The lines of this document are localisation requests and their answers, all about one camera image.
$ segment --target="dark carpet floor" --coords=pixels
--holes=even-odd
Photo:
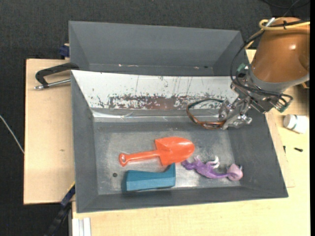
[[[24,144],[24,59],[60,59],[68,20],[240,30],[246,39],[297,0],[268,1],[284,8],[261,0],[0,0],[0,115]],[[287,15],[310,18],[310,4]],[[43,235],[59,205],[23,205],[24,157],[1,120],[0,156],[0,235]]]

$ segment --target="black cable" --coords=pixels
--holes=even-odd
[[[286,9],[286,10],[290,10],[290,9],[298,9],[298,8],[301,8],[301,7],[304,7],[305,5],[309,4],[311,2],[311,0],[308,0],[306,3],[302,4],[302,5],[299,5],[299,6],[290,6],[290,7],[284,7],[284,6],[280,6],[280,5],[277,5],[277,4],[273,4],[273,3],[270,3],[268,2],[267,0],[260,0],[266,4],[268,4],[269,6],[273,6],[273,7],[276,7],[276,8],[280,8],[280,9]]]

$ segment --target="orange shovel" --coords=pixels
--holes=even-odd
[[[135,154],[119,155],[119,162],[125,166],[129,161],[150,159],[159,157],[162,165],[179,163],[190,157],[195,150],[194,144],[181,137],[165,137],[155,140],[156,150],[139,152]]]

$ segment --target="purple toy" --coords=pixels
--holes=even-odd
[[[186,170],[195,169],[199,174],[208,178],[223,178],[227,177],[231,181],[238,181],[243,177],[242,169],[240,169],[236,164],[232,164],[228,168],[227,173],[217,173],[214,169],[220,165],[219,158],[216,156],[214,161],[209,161],[206,164],[202,163],[200,159],[194,157],[195,161],[190,163],[187,160],[182,162],[182,165]]]

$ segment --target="blue block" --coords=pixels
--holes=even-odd
[[[139,191],[156,188],[169,188],[175,185],[175,163],[162,173],[146,171],[127,171],[125,191]]]

